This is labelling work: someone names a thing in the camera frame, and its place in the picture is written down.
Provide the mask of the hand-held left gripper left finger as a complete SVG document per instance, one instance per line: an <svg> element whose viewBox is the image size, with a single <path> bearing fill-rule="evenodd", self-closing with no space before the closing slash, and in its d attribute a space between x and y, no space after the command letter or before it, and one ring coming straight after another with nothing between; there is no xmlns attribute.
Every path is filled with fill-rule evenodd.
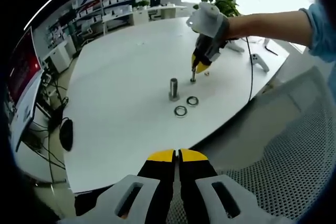
<svg viewBox="0 0 336 224"><path fill-rule="evenodd" d="M104 190L92 209L60 223L164 223L173 195L175 150L151 154L137 175Z"/></svg>

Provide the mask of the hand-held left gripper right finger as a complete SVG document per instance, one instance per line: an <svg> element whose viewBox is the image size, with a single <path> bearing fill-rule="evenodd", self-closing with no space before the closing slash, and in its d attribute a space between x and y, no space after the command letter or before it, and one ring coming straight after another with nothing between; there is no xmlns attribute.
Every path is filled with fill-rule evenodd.
<svg viewBox="0 0 336 224"><path fill-rule="evenodd" d="M181 198L189 223L289 223L259 207L256 196L227 175L217 175L208 158L180 149Z"/></svg>

